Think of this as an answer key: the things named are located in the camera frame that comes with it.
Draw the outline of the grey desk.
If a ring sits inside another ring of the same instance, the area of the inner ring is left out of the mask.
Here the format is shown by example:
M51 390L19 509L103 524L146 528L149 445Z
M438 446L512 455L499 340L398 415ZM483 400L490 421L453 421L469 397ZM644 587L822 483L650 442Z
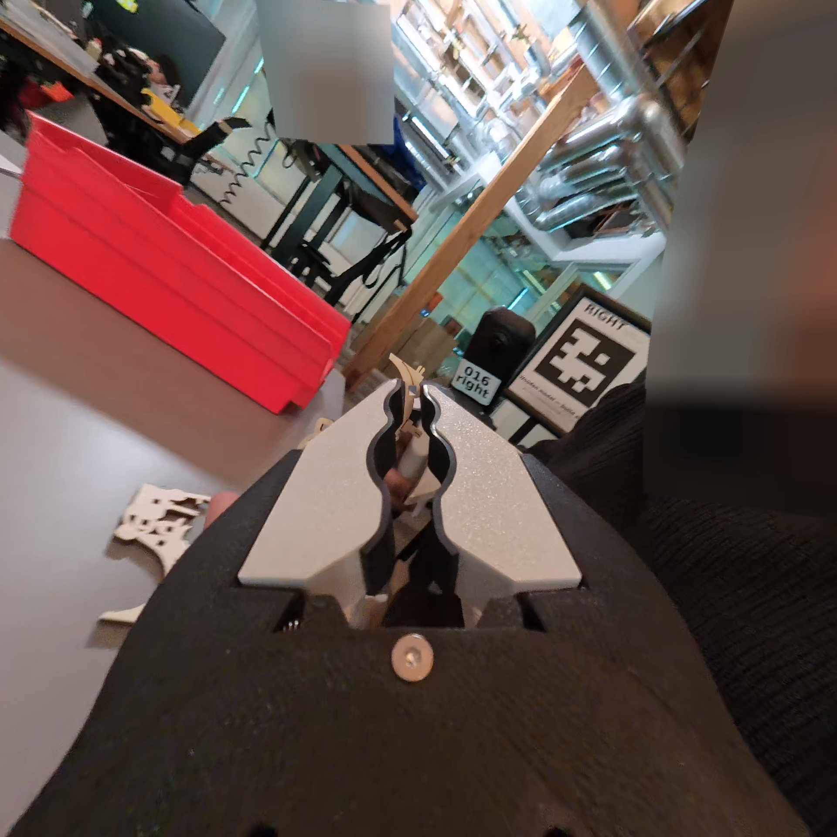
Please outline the grey desk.
M240 493L321 417L272 414L7 237L20 183L2 175L2 835L77 738L131 635L106 611L147 602L155 555L114 537L144 484Z

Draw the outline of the person's black sweater torso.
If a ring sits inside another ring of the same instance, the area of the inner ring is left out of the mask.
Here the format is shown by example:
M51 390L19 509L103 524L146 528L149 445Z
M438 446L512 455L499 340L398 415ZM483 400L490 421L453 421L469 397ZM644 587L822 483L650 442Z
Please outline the person's black sweater torso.
M812 834L835 835L835 521L645 499L609 522L674 601L753 755Z

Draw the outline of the wooden support post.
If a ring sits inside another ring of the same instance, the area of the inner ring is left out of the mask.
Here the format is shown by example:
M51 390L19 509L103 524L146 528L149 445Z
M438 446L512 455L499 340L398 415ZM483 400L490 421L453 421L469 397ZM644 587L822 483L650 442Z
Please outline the wooden support post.
M370 337L343 369L349 392L355 392L392 349L394 341L424 308L442 283L486 232L552 146L578 120L583 108L599 91L586 66L580 66L568 84L551 100L534 127L504 162L450 234L436 249Z

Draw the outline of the wooden elephant puzzle model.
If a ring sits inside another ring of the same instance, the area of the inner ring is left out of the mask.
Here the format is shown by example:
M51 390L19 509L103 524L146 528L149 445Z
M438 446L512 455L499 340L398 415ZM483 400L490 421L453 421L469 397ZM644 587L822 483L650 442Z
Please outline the wooden elephant puzzle model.
M113 536L153 553L165 578L190 546L187 535L210 499L182 489L143 484L122 513Z

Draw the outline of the small curved wooden puzzle piece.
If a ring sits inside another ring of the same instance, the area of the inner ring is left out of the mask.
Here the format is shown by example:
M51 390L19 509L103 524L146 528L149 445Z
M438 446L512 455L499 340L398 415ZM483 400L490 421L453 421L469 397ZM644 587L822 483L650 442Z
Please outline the small curved wooden puzzle piece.
M390 353L388 360L395 367L398 376L406 386L403 422L396 434L396 465L384 478L389 488L394 508L393 515L397 516L405 510L414 509L417 504L417 501L410 497L412 497L420 481L417 485L412 485L400 475L400 458L411 439L427 439L424 431L419 428L419 420L412 417L413 410L416 408L416 402L419 398L420 385L424 381L426 370L421 365L411 367L408 363L392 353Z

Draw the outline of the cluster of silver duct pipes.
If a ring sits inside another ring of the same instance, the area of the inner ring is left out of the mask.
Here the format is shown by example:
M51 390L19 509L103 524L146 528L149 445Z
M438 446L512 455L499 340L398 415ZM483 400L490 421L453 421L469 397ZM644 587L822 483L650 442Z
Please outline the cluster of silver duct pipes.
M515 200L542 232L637 202L667 233L685 153L668 110L653 95L633 95L558 140Z

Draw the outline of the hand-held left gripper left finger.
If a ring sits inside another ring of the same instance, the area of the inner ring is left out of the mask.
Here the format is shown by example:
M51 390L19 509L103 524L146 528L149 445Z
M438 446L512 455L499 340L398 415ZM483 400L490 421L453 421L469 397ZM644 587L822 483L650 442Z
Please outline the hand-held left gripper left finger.
M242 585L331 596L351 627L378 619L395 563L384 478L402 420L393 379L310 438L238 571Z

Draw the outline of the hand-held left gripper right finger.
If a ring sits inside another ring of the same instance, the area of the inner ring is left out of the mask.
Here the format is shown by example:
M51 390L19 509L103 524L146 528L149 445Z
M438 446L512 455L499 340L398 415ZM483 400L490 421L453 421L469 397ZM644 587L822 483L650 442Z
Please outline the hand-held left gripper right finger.
M428 470L442 581L459 599L466 627L492 600L575 590L582 571L522 455L442 387L422 385Z

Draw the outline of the framed marker poster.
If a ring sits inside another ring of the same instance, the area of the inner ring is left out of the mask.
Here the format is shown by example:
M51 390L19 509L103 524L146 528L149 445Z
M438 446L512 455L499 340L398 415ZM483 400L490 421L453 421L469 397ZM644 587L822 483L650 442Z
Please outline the framed marker poster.
M502 392L556 436L612 389L643 378L651 321L587 285L550 320Z

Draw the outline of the black-legged wooden worktable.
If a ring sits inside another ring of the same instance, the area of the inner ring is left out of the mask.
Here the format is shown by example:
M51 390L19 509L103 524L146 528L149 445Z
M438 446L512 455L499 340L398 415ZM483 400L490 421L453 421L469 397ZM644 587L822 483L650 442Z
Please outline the black-legged wooden worktable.
M293 276L313 288L327 285L325 302L335 306L356 280L367 280L409 241L418 215L396 184L385 177L387 166L353 146L290 141L288 152L304 180L279 215L260 247ZM346 211L358 214L383 232L382 240L339 274L321 252Z

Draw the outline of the long wooden workbench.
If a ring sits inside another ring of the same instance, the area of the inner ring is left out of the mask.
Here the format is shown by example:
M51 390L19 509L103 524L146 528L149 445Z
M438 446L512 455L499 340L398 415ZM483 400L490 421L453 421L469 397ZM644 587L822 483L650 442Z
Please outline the long wooden workbench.
M90 92L110 100L132 117L141 120L153 130L182 145L197 135L197 128L188 120L179 126L156 120L142 108L135 108L117 91L110 88L103 79L95 75L92 58L87 56L72 38L57 24L45 21L38 10L31 14L24 11L27 3L11 2L2 5L2 33L13 41L35 53L44 62L77 80Z

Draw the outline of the dark monitor screen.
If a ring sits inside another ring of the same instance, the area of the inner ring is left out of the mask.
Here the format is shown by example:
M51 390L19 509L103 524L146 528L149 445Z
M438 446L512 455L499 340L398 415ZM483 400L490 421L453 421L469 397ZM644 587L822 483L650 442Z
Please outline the dark monitor screen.
M192 2L93 1L91 23L114 46L133 48L162 68L170 85L180 85L178 102L190 105L226 37Z

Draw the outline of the red plastic bin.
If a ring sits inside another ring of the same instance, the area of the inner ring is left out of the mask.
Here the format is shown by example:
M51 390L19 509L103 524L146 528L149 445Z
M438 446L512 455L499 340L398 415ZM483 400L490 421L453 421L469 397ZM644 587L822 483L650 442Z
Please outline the red plastic bin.
M14 243L269 412L306 407L348 319L173 180L28 115Z

